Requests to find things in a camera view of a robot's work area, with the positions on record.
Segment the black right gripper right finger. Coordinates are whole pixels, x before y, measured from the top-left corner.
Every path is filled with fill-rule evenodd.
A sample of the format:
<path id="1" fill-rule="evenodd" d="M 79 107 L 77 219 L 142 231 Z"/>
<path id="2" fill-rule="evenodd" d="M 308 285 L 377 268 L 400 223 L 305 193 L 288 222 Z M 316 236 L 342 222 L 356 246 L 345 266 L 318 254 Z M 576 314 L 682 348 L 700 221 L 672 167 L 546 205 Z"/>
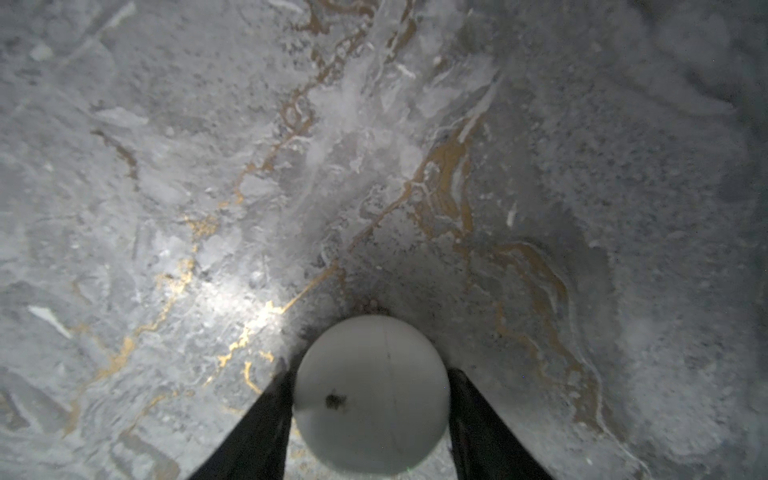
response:
<path id="1" fill-rule="evenodd" d="M 458 368 L 448 370 L 451 456 L 462 480 L 552 480 Z"/>

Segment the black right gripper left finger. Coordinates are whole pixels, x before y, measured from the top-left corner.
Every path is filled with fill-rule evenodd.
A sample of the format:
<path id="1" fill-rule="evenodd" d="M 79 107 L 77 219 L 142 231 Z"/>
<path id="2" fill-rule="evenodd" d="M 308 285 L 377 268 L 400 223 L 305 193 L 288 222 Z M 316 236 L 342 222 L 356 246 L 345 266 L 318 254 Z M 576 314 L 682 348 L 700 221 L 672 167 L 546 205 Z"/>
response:
<path id="1" fill-rule="evenodd" d="M 193 480 L 282 479 L 293 417 L 295 372 L 285 360 Z"/>

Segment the white earbud charging case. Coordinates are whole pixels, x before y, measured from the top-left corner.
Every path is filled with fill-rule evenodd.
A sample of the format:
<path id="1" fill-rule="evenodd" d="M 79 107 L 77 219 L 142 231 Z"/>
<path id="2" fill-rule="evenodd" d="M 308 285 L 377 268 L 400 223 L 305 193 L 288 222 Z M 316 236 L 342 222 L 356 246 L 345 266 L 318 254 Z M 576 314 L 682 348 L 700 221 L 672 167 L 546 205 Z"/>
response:
<path id="1" fill-rule="evenodd" d="M 422 463 L 448 426 L 447 368 L 412 325 L 384 315 L 343 320 L 309 347 L 293 416 L 309 450 L 351 474 L 394 476 Z"/>

